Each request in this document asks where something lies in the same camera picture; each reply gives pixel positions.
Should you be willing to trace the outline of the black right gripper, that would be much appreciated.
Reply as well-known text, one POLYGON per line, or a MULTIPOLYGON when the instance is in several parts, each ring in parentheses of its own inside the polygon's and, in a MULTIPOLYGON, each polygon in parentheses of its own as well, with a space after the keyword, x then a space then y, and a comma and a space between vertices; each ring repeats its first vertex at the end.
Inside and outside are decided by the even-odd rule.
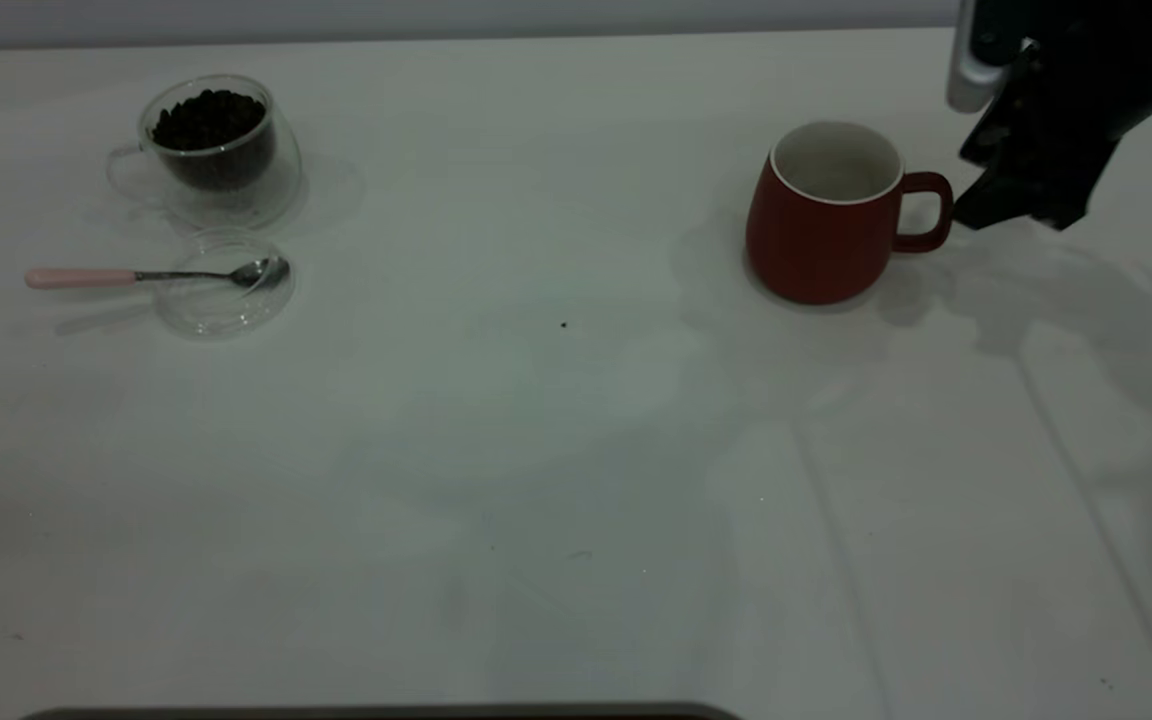
POLYGON ((958 149, 980 174, 956 196, 955 222, 1028 217, 1064 232, 1119 141, 1152 115, 1152 1, 973 1, 957 109, 984 115, 958 149))

